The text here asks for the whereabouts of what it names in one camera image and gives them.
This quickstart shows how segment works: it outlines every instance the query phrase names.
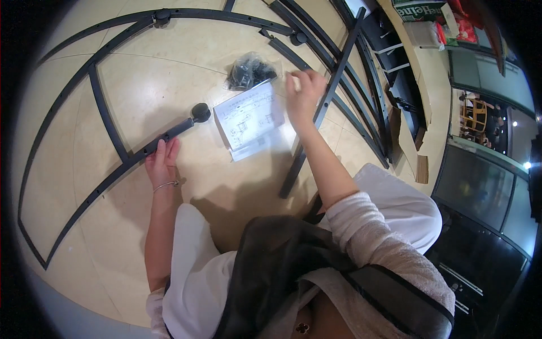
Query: hand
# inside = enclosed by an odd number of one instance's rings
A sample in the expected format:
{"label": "hand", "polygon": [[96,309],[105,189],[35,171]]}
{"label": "hand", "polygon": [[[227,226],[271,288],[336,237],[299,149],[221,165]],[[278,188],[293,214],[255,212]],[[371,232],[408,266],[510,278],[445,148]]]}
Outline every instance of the hand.
{"label": "hand", "polygon": [[145,158],[145,169],[152,183],[152,189],[158,186],[176,180],[175,170],[177,166],[175,161],[179,154],[180,141],[177,138],[169,140],[167,143],[160,139],[156,152]]}
{"label": "hand", "polygon": [[[301,90],[296,91],[293,77],[299,79]],[[314,126],[314,111],[326,86],[326,79],[312,69],[286,74],[286,111],[297,134]]]}

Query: plastic bag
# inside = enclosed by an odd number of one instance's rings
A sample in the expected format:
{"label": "plastic bag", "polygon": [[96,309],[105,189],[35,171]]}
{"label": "plastic bag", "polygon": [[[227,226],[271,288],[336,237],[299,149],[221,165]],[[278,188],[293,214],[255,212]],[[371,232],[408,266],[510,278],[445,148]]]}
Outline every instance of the plastic bag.
{"label": "plastic bag", "polygon": [[265,61],[256,52],[248,52],[235,60],[224,88],[230,91],[246,91],[266,81],[273,81],[281,74],[280,63]]}

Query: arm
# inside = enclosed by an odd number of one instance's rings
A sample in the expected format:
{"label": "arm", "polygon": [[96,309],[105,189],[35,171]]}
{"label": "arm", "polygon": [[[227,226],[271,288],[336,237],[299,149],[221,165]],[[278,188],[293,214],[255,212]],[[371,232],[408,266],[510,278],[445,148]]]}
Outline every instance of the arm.
{"label": "arm", "polygon": [[488,104],[487,102],[481,100],[483,104],[486,104],[487,107],[491,108],[492,110],[495,109],[495,106],[493,106],[492,104]]}
{"label": "arm", "polygon": [[[156,152],[145,159],[145,169],[153,190],[176,178],[175,160],[179,153],[179,139],[168,143],[158,142]],[[165,287],[171,274],[173,231],[177,206],[174,203],[173,185],[166,185],[154,192],[152,197],[151,222],[145,239],[145,267],[151,292]]]}
{"label": "arm", "polygon": [[[300,91],[295,90],[292,75],[299,78]],[[438,270],[399,233],[390,230],[369,195],[359,191],[315,128],[312,116],[325,79],[314,71],[292,75],[286,78],[288,116],[305,148],[334,240],[358,267],[382,265],[453,314],[455,295]]]}
{"label": "arm", "polygon": [[[295,90],[293,76],[299,78],[300,91]],[[305,149],[325,209],[359,191],[312,122],[326,85],[324,77],[313,70],[286,75],[288,116]]]}

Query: heineken box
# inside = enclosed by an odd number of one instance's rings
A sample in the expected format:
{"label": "heineken box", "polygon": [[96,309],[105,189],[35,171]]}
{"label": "heineken box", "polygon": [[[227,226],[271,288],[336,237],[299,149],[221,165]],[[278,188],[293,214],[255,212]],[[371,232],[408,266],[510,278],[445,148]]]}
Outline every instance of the heineken box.
{"label": "heineken box", "polygon": [[444,20],[441,7],[446,1],[443,0],[392,0],[392,3],[403,22]]}

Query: red package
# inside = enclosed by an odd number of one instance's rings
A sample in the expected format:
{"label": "red package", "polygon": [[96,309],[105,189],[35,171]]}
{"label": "red package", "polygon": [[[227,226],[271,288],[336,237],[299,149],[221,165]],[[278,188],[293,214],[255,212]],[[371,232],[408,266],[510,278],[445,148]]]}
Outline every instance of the red package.
{"label": "red package", "polygon": [[446,44],[446,36],[444,35],[444,30],[442,29],[442,26],[438,22],[435,22],[435,27],[437,29],[438,41],[441,44]]}
{"label": "red package", "polygon": [[448,0],[448,4],[454,13],[470,21],[479,29],[483,29],[482,16],[470,0]]}
{"label": "red package", "polygon": [[457,25],[459,26],[459,36],[457,37],[458,40],[468,41],[472,43],[477,43],[478,39],[476,38],[476,33],[474,33],[474,26],[465,18],[462,18],[461,16],[454,14],[455,21],[457,22]]}

